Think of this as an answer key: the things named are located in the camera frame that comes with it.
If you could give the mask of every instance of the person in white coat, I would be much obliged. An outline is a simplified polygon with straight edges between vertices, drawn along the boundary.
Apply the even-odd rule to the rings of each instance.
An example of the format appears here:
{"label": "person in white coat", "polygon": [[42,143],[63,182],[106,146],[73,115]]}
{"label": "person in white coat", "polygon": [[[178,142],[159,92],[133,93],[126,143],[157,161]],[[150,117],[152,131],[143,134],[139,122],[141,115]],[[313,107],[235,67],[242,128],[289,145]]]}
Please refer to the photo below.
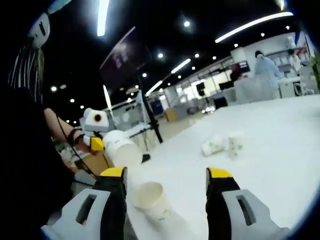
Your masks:
{"label": "person in white coat", "polygon": [[277,65],[270,58],[266,57],[261,51],[255,52],[256,63],[254,66],[255,76],[268,74],[270,87],[274,99],[280,98],[278,80],[281,73]]}
{"label": "person in white coat", "polygon": [[295,54],[295,51],[293,49],[289,49],[288,53],[289,53],[289,62],[292,69],[296,73],[300,74],[300,70],[302,67],[300,58]]}

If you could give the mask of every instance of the white table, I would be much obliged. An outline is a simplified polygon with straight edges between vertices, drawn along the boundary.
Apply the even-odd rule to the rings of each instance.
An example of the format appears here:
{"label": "white table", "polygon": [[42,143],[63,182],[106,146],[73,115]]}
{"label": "white table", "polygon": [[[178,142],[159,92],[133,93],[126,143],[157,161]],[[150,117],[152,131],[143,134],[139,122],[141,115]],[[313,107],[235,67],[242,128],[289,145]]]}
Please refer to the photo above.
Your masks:
{"label": "white table", "polygon": [[288,83],[296,83],[296,82],[300,82],[300,81],[301,81],[300,76],[293,76],[293,77],[279,79],[278,83],[279,84],[288,84]]}
{"label": "white table", "polygon": [[[243,131],[242,155],[203,157],[214,134]],[[308,210],[320,184],[320,96],[302,96],[218,109],[153,151],[129,182],[127,213],[139,240],[161,239],[132,203],[138,183],[162,183],[175,211],[208,239],[206,167],[230,171],[270,209],[271,219],[291,229]]]}

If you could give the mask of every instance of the black hair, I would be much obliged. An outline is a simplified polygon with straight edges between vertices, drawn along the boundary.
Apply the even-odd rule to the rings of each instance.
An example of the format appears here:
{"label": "black hair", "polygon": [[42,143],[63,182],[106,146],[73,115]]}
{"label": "black hair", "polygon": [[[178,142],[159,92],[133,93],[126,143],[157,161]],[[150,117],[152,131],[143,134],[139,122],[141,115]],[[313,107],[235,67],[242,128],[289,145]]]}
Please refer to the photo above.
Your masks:
{"label": "black hair", "polygon": [[239,71],[233,71],[233,72],[230,74],[230,78],[231,78],[231,81],[232,81],[232,82],[237,81],[240,77],[241,77],[241,72],[239,72]]}
{"label": "black hair", "polygon": [[288,50],[288,54],[289,54],[289,55],[293,55],[293,54],[295,54],[295,50],[293,50],[293,49],[289,49],[289,50]]}
{"label": "black hair", "polygon": [[256,51],[255,52],[255,58],[257,58],[258,57],[258,55],[262,55],[262,56],[264,56],[264,54],[261,52],[261,51]]}

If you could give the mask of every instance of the person's arm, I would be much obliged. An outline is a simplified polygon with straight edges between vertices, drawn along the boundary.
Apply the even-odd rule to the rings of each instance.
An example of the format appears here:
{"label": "person's arm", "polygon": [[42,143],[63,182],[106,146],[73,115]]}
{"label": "person's arm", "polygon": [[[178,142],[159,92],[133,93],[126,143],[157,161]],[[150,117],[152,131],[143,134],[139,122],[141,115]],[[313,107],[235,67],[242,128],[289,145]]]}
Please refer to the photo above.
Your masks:
{"label": "person's arm", "polygon": [[[51,136],[61,142],[64,142],[64,143],[68,142],[65,135],[68,137],[68,135],[74,129],[74,127],[69,125],[65,121],[63,121],[61,118],[59,118],[59,121],[58,121],[57,115],[50,108],[46,108],[44,110],[44,116],[45,116],[46,124],[50,129]],[[76,131],[74,133],[73,139],[76,139],[78,136],[82,134],[84,133],[81,130]],[[83,152],[92,153],[92,154],[95,153],[91,151],[90,147],[84,143],[82,138],[79,140],[79,143],[75,146],[75,148]]]}

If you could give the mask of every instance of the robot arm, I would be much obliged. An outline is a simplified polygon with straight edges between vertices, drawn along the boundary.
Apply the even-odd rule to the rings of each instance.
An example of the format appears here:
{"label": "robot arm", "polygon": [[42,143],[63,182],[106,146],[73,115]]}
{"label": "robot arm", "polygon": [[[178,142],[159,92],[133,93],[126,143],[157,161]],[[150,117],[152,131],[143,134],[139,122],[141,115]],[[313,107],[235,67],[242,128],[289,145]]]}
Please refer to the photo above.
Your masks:
{"label": "robot arm", "polygon": [[90,136],[83,136],[83,142],[89,146],[93,151],[103,151],[103,134],[107,133],[109,129],[108,116],[105,111],[93,110],[87,108],[83,114],[85,133],[92,133]]}
{"label": "robot arm", "polygon": [[249,190],[241,190],[226,170],[208,167],[207,203],[209,240],[280,240],[290,233],[270,218],[269,208]]}
{"label": "robot arm", "polygon": [[41,228],[50,240],[123,240],[127,212],[127,168],[101,173],[62,208],[61,218]]}

